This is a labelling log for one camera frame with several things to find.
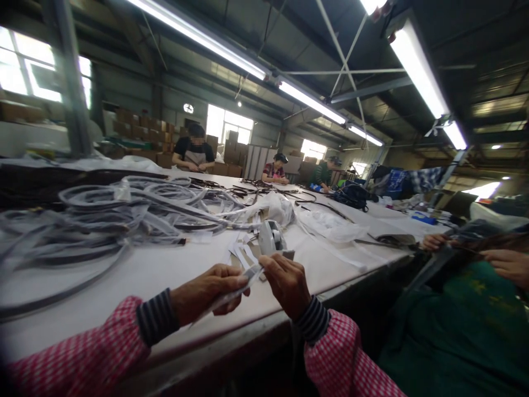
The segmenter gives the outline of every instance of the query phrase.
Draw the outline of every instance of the pink checkered sleeve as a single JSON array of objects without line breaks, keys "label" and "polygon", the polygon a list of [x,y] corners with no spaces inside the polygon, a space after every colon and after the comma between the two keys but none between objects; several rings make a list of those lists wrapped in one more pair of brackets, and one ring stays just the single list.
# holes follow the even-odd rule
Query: pink checkered sleeve
[{"label": "pink checkered sleeve", "polygon": [[136,319],[137,297],[121,302],[100,327],[72,336],[9,366],[28,396],[101,396],[134,364],[146,359]]},{"label": "pink checkered sleeve", "polygon": [[362,350],[360,329],[344,314],[329,310],[327,332],[305,345],[305,366],[320,395],[332,397],[406,397]]}]

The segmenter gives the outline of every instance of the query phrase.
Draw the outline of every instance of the fluorescent light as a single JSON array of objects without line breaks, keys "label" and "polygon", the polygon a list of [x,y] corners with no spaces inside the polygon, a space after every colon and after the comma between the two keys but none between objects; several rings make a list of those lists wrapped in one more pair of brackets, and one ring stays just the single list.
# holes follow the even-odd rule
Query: fluorescent light
[{"label": "fluorescent light", "polygon": [[441,116],[449,114],[450,109],[441,94],[441,89],[420,45],[419,37],[409,19],[401,30],[395,32],[395,40],[391,43],[391,48],[433,116],[440,119]]},{"label": "fluorescent light", "polygon": [[368,15],[373,14],[376,8],[382,8],[387,0],[360,0]]},{"label": "fluorescent light", "polygon": [[364,131],[362,131],[359,128],[356,128],[355,126],[349,127],[349,131],[354,132],[355,134],[361,136],[362,138],[367,139],[369,142],[374,143],[377,146],[382,146],[383,143],[373,138],[371,135],[366,135]]},{"label": "fluorescent light", "polygon": [[293,96],[295,99],[297,99],[300,102],[303,102],[305,105],[310,106],[314,110],[317,110],[324,116],[328,117],[332,121],[338,124],[345,124],[346,120],[335,111],[329,109],[328,107],[324,106],[323,103],[311,98],[310,96],[302,93],[300,90],[295,88],[294,86],[290,85],[286,81],[281,81],[279,84],[279,89],[290,96]]},{"label": "fluorescent light", "polygon": [[463,135],[461,135],[459,126],[455,121],[449,126],[444,127],[443,130],[445,130],[445,133],[448,135],[448,138],[450,138],[453,146],[457,150],[465,150],[467,148],[467,143],[465,142]]},{"label": "fluorescent light", "polygon": [[196,41],[197,43],[201,44],[207,49],[213,51],[214,53],[221,56],[222,58],[239,66],[241,69],[257,77],[259,80],[265,79],[266,72],[263,69],[261,69],[259,66],[254,65],[253,63],[244,59],[242,56],[226,48],[224,45],[214,40],[212,37],[209,37],[206,33],[200,31],[198,28],[195,28],[190,23],[186,22],[185,20],[178,17],[171,11],[157,4],[155,1],[152,1],[152,0],[127,0],[127,1],[134,4],[136,7],[139,7],[140,9],[144,10],[146,13],[152,15],[153,17],[159,19],[163,23],[169,25],[170,27],[176,29],[180,33],[189,37],[191,40]]}]

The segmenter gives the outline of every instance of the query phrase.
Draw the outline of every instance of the white work table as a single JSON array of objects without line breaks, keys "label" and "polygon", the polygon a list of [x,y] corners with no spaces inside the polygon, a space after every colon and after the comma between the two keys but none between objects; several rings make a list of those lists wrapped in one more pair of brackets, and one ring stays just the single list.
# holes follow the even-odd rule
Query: white work table
[{"label": "white work table", "polygon": [[[226,176],[172,170],[167,170],[166,173],[171,176],[186,175],[211,180],[224,187],[251,187],[242,184],[237,178]],[[301,188],[294,185],[276,186],[280,190],[299,189],[300,193],[296,195],[300,199],[310,199],[301,193]],[[415,230],[408,233],[423,237],[419,235],[422,223],[407,216],[396,216],[394,211],[382,207],[373,209],[373,215],[365,214],[323,195],[313,194],[317,196],[318,202],[331,203],[334,208],[362,226],[398,227],[398,222],[401,221],[404,228],[410,227],[409,222],[417,222],[421,225],[411,224],[415,226]],[[370,212],[374,206],[369,205]],[[384,223],[387,219],[392,222],[391,226]],[[446,230],[444,227],[426,226],[428,231],[424,234]],[[238,234],[238,231],[227,230],[213,237],[213,241],[207,245],[188,243],[176,247],[135,248],[131,255],[108,275],[84,291],[44,311],[2,324],[0,332],[7,361],[18,360],[102,324],[127,296],[149,299],[167,287],[176,288],[195,278],[226,257],[227,246]],[[352,245],[337,248],[342,255],[366,265],[367,272],[361,273],[353,265],[322,249],[295,224],[288,227],[284,236],[287,247],[296,252],[295,260],[305,266],[307,284],[313,294],[327,295],[328,291],[336,287],[349,285],[351,280],[359,280],[363,275],[378,268],[409,257],[406,251],[378,245],[362,244],[361,249]],[[277,313],[279,311],[280,306],[272,295],[269,284],[256,282],[252,286],[251,295],[244,297],[234,312],[227,316],[207,316],[192,328],[184,327],[155,345],[146,363],[138,369],[138,373],[121,385],[121,392],[126,395],[145,395],[161,385],[177,383],[193,371],[198,371],[209,362],[223,357],[230,349],[243,346],[274,326],[285,323],[286,316],[282,312]]]}]

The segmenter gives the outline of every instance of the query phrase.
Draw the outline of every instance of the green fabric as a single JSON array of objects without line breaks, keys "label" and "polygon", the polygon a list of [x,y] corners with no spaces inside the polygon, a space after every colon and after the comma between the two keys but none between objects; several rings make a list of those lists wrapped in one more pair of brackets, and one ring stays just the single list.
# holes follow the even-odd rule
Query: green fabric
[{"label": "green fabric", "polygon": [[327,162],[320,162],[312,172],[309,180],[309,186],[311,184],[321,185],[322,183],[325,183],[327,186],[331,183],[331,172],[327,167]]},{"label": "green fabric", "polygon": [[515,286],[474,262],[399,302],[379,366],[408,397],[528,396],[529,323]]}]

